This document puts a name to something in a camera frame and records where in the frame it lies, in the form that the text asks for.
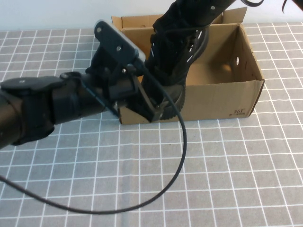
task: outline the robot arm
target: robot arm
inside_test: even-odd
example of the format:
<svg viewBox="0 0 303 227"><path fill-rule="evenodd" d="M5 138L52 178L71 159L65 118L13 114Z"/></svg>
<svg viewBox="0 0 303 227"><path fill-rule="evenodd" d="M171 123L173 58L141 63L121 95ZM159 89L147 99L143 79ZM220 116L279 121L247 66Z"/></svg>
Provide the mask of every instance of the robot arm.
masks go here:
<svg viewBox="0 0 303 227"><path fill-rule="evenodd" d="M242 1L249 6L258 6L263 2L263 0L260 3ZM173 10L173 13L177 12L178 20L169 21L164 15L154 27L157 33L165 30L166 34L174 35L175 29L179 34L188 33L189 36L193 29L207 28L234 2L235 0L177 0L168 12ZM84 75L68 72L59 78L54 76L17 78L1 83L0 148L9 144L20 145L40 140L51 134L56 124L105 110L120 117L119 107L122 106L150 122L163 119L163 113L167 118L176 115L159 89L150 82L145 81L142 85L139 83L137 76L142 75L145 66L154 76L157 73L153 71L153 67L157 66L149 67L150 59L144 65L145 56L138 47L104 21L97 23L95 37L100 41L100 46ZM165 59L161 59L161 56L159 59L162 64L169 64ZM182 84L173 80L167 84L161 78L157 79L178 104L179 94L185 89ZM160 98L153 97L155 89L157 97Z"/></svg>

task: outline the box flap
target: box flap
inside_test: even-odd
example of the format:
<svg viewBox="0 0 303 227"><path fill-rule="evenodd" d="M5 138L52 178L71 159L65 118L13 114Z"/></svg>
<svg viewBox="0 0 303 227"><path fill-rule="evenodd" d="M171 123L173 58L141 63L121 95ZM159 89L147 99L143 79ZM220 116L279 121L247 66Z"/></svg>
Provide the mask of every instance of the box flap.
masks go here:
<svg viewBox="0 0 303 227"><path fill-rule="evenodd" d="M223 13L223 24L243 23L247 7L227 10Z"/></svg>
<svg viewBox="0 0 303 227"><path fill-rule="evenodd" d="M121 30L123 28L122 18L112 16L113 25L116 26L117 29Z"/></svg>
<svg viewBox="0 0 303 227"><path fill-rule="evenodd" d="M123 28L127 27L152 27L162 15L149 15L137 17L122 17Z"/></svg>
<svg viewBox="0 0 303 227"><path fill-rule="evenodd" d="M247 11L247 7L231 9L224 11L218 16L213 24L234 24L242 23ZM113 25L118 29L135 28L135 27L152 27L155 21L162 15L148 15L148 16L133 16L133 17L114 17L112 16Z"/></svg>

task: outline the black boot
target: black boot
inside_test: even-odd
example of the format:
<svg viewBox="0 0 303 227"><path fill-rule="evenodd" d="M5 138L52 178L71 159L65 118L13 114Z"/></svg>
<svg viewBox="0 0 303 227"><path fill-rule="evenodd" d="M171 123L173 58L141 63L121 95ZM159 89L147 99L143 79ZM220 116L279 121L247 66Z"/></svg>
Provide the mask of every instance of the black boot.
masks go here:
<svg viewBox="0 0 303 227"><path fill-rule="evenodd" d="M145 65L166 89L173 85L183 87L178 93L171 93L179 110L185 101L189 68L207 46L208 26L234 1L177 0L154 23L155 34L151 36L150 56ZM142 85L155 104L163 101L161 92L147 77L143 77ZM161 119L174 116L171 106L167 105Z"/></svg>

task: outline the white grid surface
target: white grid surface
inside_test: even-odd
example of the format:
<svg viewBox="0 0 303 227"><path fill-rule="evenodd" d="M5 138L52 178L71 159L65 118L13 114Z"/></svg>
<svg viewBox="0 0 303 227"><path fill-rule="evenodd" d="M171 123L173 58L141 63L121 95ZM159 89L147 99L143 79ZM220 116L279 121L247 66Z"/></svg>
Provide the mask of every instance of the white grid surface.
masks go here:
<svg viewBox="0 0 303 227"><path fill-rule="evenodd" d="M0 226L303 226L303 23L245 25L266 78L246 119L186 122L177 182L153 204L89 216L45 206L0 183ZM0 32L0 81L83 72L91 29ZM178 123L124 126L109 113L58 125L0 152L0 174L53 201L110 210L158 193L182 151Z"/></svg>

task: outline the open cardboard box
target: open cardboard box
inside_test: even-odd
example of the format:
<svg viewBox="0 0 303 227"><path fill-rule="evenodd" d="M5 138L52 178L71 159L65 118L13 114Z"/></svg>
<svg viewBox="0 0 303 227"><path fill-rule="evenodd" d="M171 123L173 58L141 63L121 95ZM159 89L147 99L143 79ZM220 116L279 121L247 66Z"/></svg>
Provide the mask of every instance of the open cardboard box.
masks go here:
<svg viewBox="0 0 303 227"><path fill-rule="evenodd" d="M264 77L242 25L247 8L232 9L210 25L205 52L191 66L181 114L185 121L249 117L264 86ZM161 15L112 17L113 24L146 55L153 23ZM121 108L122 124L148 123ZM162 122L178 121L177 118Z"/></svg>

